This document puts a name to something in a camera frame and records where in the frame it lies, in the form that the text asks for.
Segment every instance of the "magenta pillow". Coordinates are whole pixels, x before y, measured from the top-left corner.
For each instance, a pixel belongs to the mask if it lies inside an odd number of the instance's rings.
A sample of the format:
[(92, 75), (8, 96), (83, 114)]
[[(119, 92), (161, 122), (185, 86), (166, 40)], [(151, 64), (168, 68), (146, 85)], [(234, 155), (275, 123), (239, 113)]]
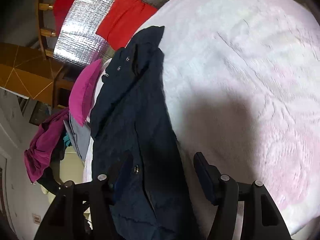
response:
[(69, 97), (69, 110), (83, 126), (91, 109), (94, 88), (101, 69), (101, 58), (86, 66), (78, 76)]

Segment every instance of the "electrical outlet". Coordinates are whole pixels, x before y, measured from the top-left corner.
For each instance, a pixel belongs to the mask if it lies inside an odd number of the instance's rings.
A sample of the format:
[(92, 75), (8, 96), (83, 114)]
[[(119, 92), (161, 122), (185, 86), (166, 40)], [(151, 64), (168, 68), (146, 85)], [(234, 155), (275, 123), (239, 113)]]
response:
[(35, 224), (40, 225), (41, 217), (39, 215), (32, 213), (32, 219)]

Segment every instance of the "metal button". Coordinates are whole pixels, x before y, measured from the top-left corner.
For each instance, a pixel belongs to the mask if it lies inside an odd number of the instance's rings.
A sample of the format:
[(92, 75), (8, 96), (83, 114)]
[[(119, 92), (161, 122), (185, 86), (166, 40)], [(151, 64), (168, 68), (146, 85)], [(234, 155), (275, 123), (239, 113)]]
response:
[(263, 186), (263, 182), (261, 180), (256, 180), (254, 182), (258, 187), (262, 187)]
[(98, 180), (105, 180), (107, 178), (107, 175), (106, 174), (100, 174), (98, 176)]
[(134, 169), (133, 169), (133, 171), (134, 171), (135, 174), (138, 174), (138, 173), (139, 173), (139, 170), (140, 170), (139, 165), (136, 165), (136, 166), (134, 167)]
[(228, 175), (221, 175), (220, 177), (223, 181), (228, 181), (230, 179), (230, 177)]
[(68, 180), (64, 183), (65, 187), (71, 187), (74, 184), (74, 182), (72, 180)]

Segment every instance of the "dark navy jacket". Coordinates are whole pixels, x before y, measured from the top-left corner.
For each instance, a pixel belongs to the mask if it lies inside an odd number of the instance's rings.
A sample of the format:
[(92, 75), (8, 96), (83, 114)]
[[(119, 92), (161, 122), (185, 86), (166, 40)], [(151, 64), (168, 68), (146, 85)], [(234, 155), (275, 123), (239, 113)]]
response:
[(91, 111), (92, 177), (106, 174), (125, 151), (129, 182), (110, 206), (126, 240), (200, 239), (162, 83), (164, 27), (138, 32), (106, 68)]

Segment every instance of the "gray cloth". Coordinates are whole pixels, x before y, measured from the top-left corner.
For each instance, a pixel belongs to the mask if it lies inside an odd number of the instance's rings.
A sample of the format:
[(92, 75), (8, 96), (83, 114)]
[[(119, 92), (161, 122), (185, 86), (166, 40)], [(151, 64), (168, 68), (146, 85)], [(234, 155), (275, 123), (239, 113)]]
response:
[(89, 126), (85, 123), (83, 127), (81, 127), (71, 113), (69, 113), (69, 121), (63, 122), (76, 153), (81, 160), (85, 161), (90, 142), (91, 131)]

